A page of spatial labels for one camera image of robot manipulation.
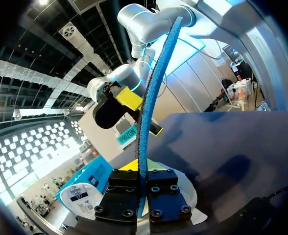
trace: robotic arm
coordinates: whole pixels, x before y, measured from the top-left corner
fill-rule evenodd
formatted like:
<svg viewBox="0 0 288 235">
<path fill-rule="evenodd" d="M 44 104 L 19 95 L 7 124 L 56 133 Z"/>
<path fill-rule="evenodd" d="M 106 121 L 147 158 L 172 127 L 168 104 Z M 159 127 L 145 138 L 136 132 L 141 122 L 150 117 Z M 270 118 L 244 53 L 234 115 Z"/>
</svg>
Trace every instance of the robotic arm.
<svg viewBox="0 0 288 235">
<path fill-rule="evenodd" d="M 151 69 L 155 50 L 146 47 L 160 36 L 169 32 L 175 19 L 183 17 L 183 26 L 191 27 L 196 22 L 195 14 L 187 6 L 166 8 L 152 13 L 138 4 L 124 7 L 118 14 L 118 21 L 126 28 L 132 44 L 132 56 L 138 58 L 132 67 L 124 64 L 116 68 L 105 77 L 95 78 L 88 84 L 88 91 L 92 99 L 98 103 L 93 116 L 96 123 L 102 128 L 113 127 L 120 118 L 128 112 L 135 121 L 139 117 L 139 105 L 136 110 L 130 110 L 125 102 L 118 102 L 116 96 L 127 87 L 131 92 L 142 98 L 145 94 L 147 79 Z M 152 128 L 157 134 L 161 128 Z"/>
</svg>

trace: label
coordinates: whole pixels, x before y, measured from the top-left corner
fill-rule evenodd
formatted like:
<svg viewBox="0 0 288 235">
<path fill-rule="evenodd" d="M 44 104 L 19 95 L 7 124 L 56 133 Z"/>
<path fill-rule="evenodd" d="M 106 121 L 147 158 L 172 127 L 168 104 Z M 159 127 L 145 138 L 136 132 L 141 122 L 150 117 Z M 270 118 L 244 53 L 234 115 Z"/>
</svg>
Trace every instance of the label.
<svg viewBox="0 0 288 235">
<path fill-rule="evenodd" d="M 118 138 L 118 142 L 121 145 L 124 145 L 127 143 L 130 139 L 136 136 L 136 133 L 138 131 L 138 128 L 136 125 L 131 126 L 129 129 L 127 129 L 125 132 L 123 132 Z"/>
<path fill-rule="evenodd" d="M 84 200 L 77 204 L 83 213 L 91 214 L 94 213 L 94 207 L 91 204 L 90 200 Z"/>
<path fill-rule="evenodd" d="M 76 185 L 73 185 L 71 186 L 71 189 L 67 191 L 67 193 L 68 193 L 68 197 L 70 198 L 72 202 L 88 196 L 83 186 L 78 187 Z"/>
</svg>

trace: ceiling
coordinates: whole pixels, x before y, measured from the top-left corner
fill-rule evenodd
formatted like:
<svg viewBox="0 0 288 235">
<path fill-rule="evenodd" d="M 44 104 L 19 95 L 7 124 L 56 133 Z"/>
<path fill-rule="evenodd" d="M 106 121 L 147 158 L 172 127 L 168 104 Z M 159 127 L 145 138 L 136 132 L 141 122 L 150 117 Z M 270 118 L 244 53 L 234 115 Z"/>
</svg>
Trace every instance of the ceiling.
<svg viewBox="0 0 288 235">
<path fill-rule="evenodd" d="M 79 11 L 73 7 L 74 2 L 81 8 L 87 8 L 78 14 Z M 130 3 L 138 3 L 148 9 L 155 7 L 155 0 L 48 0 L 46 5 L 40 5 L 39 0 L 35 0 L 0 50 L 0 62 L 9 62 L 6 64 L 9 66 L 4 65 L 0 70 L 0 130 L 13 129 L 21 123 L 31 125 L 38 124 L 39 120 L 62 118 L 63 113 L 42 114 L 14 121 L 15 109 L 42 109 L 48 103 L 49 108 L 67 109 L 70 116 L 81 117 L 83 113 L 77 111 L 76 106 L 84 107 L 92 101 L 84 88 L 91 79 L 104 76 L 104 71 L 87 61 L 71 79 L 67 78 L 80 61 L 85 61 L 85 55 L 67 41 L 60 30 L 71 22 L 93 47 L 94 53 L 114 70 L 132 59 L 127 34 L 117 21 L 119 10 Z M 8 72 L 12 68 L 24 69 L 24 72 L 20 77 L 13 76 Z M 40 74 L 45 81 L 28 79 L 25 71 Z M 58 84 L 51 86 L 49 80 L 54 79 Z M 59 86 L 63 81 L 70 83 Z M 74 84 L 76 88 L 82 88 L 80 92 L 67 89 Z"/>
</svg>

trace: floor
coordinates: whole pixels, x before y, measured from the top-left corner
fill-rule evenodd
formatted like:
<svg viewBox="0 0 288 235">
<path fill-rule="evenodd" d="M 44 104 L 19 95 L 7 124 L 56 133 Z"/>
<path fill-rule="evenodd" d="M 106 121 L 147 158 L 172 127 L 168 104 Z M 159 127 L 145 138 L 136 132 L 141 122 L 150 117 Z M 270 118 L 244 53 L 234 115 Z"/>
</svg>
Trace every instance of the floor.
<svg viewBox="0 0 288 235">
<path fill-rule="evenodd" d="M 257 92 L 257 99 L 256 99 L 256 106 L 258 107 L 261 102 L 263 101 L 262 94 L 260 92 Z M 256 111 L 257 108 L 255 108 L 255 98 L 254 98 L 254 93 L 252 93 L 249 97 L 248 100 L 246 101 L 246 104 L 244 105 L 244 110 L 245 111 Z M 225 102 L 225 101 L 220 101 L 219 106 L 217 107 L 215 112 L 232 112 L 232 111 L 242 111 L 241 107 L 239 108 L 230 108 L 230 103 Z"/>
</svg>

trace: gray surface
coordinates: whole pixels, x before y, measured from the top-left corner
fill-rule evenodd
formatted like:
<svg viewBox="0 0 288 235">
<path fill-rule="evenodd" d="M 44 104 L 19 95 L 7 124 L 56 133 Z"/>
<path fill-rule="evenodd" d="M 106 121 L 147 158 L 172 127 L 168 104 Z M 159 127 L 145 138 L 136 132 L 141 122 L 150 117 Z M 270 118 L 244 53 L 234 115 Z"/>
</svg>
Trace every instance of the gray surface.
<svg viewBox="0 0 288 235">
<path fill-rule="evenodd" d="M 222 221 L 252 198 L 288 185 L 288 112 L 173 114 L 150 135 L 147 156 L 199 181 Z M 135 159 L 135 145 L 110 164 L 119 168 Z M 280 205 L 285 193 L 272 199 Z"/>
</svg>

